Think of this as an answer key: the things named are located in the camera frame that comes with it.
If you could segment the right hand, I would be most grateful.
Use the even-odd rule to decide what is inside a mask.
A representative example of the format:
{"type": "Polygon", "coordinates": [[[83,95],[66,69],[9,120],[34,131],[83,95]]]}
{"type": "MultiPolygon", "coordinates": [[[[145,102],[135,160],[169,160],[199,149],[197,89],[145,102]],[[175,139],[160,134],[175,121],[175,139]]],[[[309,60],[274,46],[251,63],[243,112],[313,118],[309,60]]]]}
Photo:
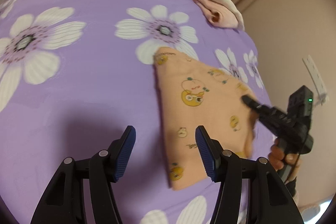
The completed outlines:
{"type": "Polygon", "coordinates": [[[278,146],[278,143],[279,138],[275,139],[274,144],[271,146],[268,160],[276,171],[282,170],[285,164],[291,166],[293,170],[286,182],[294,181],[298,175],[301,159],[298,154],[289,153],[285,156],[284,151],[278,146]]]}

